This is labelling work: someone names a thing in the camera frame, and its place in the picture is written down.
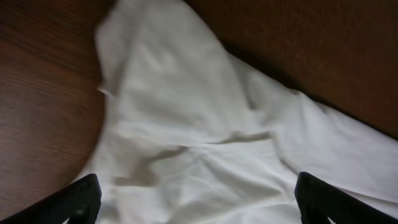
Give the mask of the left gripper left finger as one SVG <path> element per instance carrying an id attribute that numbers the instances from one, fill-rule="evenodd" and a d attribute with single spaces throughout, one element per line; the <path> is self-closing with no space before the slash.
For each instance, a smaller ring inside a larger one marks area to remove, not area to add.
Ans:
<path id="1" fill-rule="evenodd" d="M 95 224 L 101 206 L 96 174 L 88 174 L 62 190 L 11 215 L 1 224 Z"/>

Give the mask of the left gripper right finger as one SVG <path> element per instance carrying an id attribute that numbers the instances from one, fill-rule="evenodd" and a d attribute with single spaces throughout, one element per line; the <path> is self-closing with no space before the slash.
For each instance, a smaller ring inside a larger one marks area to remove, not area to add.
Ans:
<path id="1" fill-rule="evenodd" d="M 397 224 L 387 215 L 308 172 L 300 172 L 294 195 L 302 224 Z"/>

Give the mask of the white t-shirt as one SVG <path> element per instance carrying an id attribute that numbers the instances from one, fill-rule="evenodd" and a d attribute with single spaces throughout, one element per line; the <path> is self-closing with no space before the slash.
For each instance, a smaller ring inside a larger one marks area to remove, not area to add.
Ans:
<path id="1" fill-rule="evenodd" d="M 230 55 L 183 1 L 118 1 L 96 32 L 98 223 L 298 223 L 305 171 L 397 216 L 397 141 Z"/>

